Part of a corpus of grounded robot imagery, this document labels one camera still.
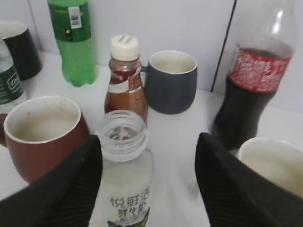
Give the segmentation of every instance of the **tile grout line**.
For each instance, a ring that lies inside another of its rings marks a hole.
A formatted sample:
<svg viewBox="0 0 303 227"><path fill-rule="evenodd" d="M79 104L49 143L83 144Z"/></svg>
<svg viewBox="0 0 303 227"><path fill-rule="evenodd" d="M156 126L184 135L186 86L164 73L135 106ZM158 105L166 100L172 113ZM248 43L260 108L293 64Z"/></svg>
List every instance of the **tile grout line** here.
<svg viewBox="0 0 303 227"><path fill-rule="evenodd" d="M222 49L221 49L217 69L216 69L216 72L215 72L215 75L214 75L214 80L213 80L213 84L212 84L212 88L211 88L210 92L214 92L214 87L215 87L215 84L216 84L216 81L217 81L219 68L220 68L220 65L221 65L222 58L223 58L223 52L224 52L224 49L226 47L226 43L227 43L227 39L228 39L228 36L229 36L230 28L231 28L231 25L232 25L232 19L233 19L235 10L236 10L237 2L238 2L238 0L234 0L233 6L232 6L232 12L231 12L230 20L228 22L226 35L225 35L225 38L224 38L223 46L222 46Z"/></svg>
<svg viewBox="0 0 303 227"><path fill-rule="evenodd" d="M33 9L32 9L32 5L30 3L30 0L27 0L27 2L28 2L28 5L29 5L30 14L31 14L33 22L34 22L34 27L35 27L35 30L36 30L36 33L37 33L38 45L40 47L40 50L43 51L43 48L42 48L42 45L41 45L41 40L40 40L40 35L39 35L39 32L38 32L37 25L36 25L36 20L35 20L35 17L34 17L34 12L33 12Z"/></svg>

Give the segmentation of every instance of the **bottle neck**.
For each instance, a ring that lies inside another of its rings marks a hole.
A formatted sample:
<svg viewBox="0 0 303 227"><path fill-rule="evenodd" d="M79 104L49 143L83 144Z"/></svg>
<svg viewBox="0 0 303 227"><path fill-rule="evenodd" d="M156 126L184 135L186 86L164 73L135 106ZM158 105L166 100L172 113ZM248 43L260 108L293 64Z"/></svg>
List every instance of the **bottle neck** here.
<svg viewBox="0 0 303 227"><path fill-rule="evenodd" d="M98 126L103 157L126 162L138 158L147 148L148 134L142 118L132 111L107 113Z"/></svg>

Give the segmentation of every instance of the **dark gray mug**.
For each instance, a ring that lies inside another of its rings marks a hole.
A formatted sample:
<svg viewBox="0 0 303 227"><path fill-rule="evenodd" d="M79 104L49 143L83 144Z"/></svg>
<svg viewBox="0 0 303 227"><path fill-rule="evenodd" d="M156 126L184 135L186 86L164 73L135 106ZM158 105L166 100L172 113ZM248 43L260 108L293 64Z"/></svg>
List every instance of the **dark gray mug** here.
<svg viewBox="0 0 303 227"><path fill-rule="evenodd" d="M42 64L26 24L19 21L0 21L0 39L9 48L21 80L37 75Z"/></svg>
<svg viewBox="0 0 303 227"><path fill-rule="evenodd" d="M197 62L179 51L162 51L151 56L145 78L149 106L163 114L178 114L193 103L197 87Z"/></svg>

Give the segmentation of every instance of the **sauce bottle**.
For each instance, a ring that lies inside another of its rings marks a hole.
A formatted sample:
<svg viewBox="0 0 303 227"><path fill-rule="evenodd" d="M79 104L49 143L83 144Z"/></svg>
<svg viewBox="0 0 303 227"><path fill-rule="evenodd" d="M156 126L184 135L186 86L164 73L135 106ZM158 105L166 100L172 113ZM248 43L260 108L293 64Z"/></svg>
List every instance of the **sauce bottle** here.
<svg viewBox="0 0 303 227"><path fill-rule="evenodd" d="M130 110L147 124L148 105L140 78L140 47L137 38L117 35L111 40L109 67L111 80L105 100L105 113Z"/></svg>

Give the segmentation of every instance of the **red mug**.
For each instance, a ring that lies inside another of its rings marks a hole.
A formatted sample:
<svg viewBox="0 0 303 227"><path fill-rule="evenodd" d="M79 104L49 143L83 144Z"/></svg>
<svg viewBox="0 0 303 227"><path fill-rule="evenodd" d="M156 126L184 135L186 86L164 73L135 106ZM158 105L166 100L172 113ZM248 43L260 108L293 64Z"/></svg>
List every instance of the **red mug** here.
<svg viewBox="0 0 303 227"><path fill-rule="evenodd" d="M52 170L90 137L79 106L61 96L22 103L7 115L3 127L14 165L28 183Z"/></svg>

